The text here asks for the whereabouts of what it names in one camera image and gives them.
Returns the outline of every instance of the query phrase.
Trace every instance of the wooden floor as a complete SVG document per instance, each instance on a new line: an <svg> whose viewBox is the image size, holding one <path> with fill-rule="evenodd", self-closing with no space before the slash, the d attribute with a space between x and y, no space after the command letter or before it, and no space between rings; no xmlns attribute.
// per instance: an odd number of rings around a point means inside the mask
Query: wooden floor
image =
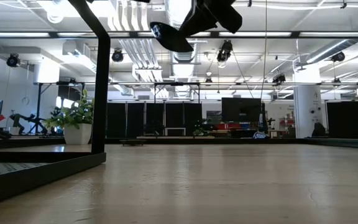
<svg viewBox="0 0 358 224"><path fill-rule="evenodd" d="M1 202L0 223L358 223L358 149L108 145L106 151L103 165Z"/></svg>

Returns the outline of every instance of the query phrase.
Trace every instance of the white planter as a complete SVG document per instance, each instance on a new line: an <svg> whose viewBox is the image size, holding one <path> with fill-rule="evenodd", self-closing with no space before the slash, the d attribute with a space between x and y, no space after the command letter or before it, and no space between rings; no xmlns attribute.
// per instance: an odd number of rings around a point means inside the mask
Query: white planter
<svg viewBox="0 0 358 224"><path fill-rule="evenodd" d="M87 144L91 139L92 124L79 124L80 128L74 126L64 128L66 144Z"/></svg>

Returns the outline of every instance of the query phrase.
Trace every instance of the potted plant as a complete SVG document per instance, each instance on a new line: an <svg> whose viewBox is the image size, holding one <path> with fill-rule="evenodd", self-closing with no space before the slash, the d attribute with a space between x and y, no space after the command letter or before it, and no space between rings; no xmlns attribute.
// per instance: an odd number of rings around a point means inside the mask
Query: potted plant
<svg viewBox="0 0 358 224"><path fill-rule="evenodd" d="M45 121L47 128L63 128L66 144L88 144L91 138L94 98L89 102L87 97L88 92L83 90L81 100L74 102L71 108L62 108L61 113Z"/></svg>

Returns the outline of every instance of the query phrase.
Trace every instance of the green leaves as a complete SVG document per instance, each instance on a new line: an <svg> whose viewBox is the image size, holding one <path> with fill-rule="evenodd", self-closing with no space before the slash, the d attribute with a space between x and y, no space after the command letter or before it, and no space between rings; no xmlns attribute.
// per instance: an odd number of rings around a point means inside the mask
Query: green leaves
<svg viewBox="0 0 358 224"><path fill-rule="evenodd" d="M71 108L62 108L54 111L52 117L44 121L47 128L74 126L79 129L79 124L92 124L94 98L90 102L87 100L88 92L83 90L81 100L77 100L71 105Z"/></svg>

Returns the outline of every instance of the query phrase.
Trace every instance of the perforated metal plate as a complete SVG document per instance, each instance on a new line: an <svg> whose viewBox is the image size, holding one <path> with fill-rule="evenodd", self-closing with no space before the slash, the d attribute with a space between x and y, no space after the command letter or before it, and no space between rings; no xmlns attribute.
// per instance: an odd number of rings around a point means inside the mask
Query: perforated metal plate
<svg viewBox="0 0 358 224"><path fill-rule="evenodd" d="M19 170L31 169L46 165L47 163L17 163L17 162L0 162L0 175L15 172Z"/></svg>

